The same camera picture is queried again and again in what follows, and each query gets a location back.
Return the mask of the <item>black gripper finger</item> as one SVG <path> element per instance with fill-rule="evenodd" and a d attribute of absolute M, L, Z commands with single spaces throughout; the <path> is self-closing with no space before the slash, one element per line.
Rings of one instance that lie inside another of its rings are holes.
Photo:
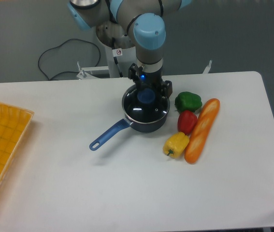
<path fill-rule="evenodd" d="M 139 68 L 137 64 L 132 63 L 128 70 L 128 79 L 133 81 L 133 85 L 129 87 L 129 92 L 132 94 L 138 94 L 144 89 L 144 82 L 139 76 Z"/>
<path fill-rule="evenodd" d="M 173 93 L 173 84 L 169 80 L 161 80 L 156 86 L 156 91 L 165 98 L 169 98 Z"/>

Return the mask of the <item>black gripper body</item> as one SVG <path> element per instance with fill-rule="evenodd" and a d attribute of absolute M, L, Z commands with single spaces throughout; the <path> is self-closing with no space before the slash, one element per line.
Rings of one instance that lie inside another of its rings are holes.
<path fill-rule="evenodd" d="M 155 72 L 145 72 L 142 67 L 139 67 L 138 77 L 141 83 L 146 84 L 157 91 L 161 90 L 162 68 Z"/>

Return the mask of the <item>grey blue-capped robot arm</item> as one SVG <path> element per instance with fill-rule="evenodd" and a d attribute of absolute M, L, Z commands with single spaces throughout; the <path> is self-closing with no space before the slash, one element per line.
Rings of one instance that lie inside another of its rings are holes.
<path fill-rule="evenodd" d="M 110 21 L 119 25 L 136 49 L 137 63 L 128 77 L 169 98 L 172 83 L 162 80 L 166 29 L 163 17 L 191 4 L 189 0 L 70 0 L 68 9 L 81 29 Z"/>

